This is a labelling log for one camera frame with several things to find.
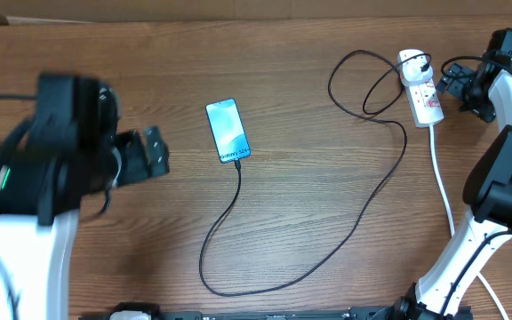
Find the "blue Samsung Galaxy smartphone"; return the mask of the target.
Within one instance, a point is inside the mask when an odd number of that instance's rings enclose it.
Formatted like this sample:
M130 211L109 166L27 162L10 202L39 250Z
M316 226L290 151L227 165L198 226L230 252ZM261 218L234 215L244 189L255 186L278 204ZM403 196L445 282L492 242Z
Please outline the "blue Samsung Galaxy smartphone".
M205 107L219 160L225 164L251 155L235 99L221 100Z

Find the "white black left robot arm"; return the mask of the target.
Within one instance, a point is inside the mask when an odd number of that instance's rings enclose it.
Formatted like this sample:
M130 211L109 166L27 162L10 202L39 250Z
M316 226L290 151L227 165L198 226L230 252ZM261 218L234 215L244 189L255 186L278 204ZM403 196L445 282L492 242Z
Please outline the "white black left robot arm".
M170 171L159 129L120 132L106 83L46 73L35 113L0 143L0 319L65 319L85 196Z

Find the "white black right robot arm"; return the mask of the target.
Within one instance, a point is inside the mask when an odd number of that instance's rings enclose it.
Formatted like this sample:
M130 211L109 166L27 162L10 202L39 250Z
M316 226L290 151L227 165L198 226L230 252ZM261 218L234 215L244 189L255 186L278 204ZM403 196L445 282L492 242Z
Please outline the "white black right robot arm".
M448 92L499 134L469 174L459 228L434 266L378 319L470 319L460 301L488 259L512 238L512 28L492 33L478 66L447 60L436 90Z

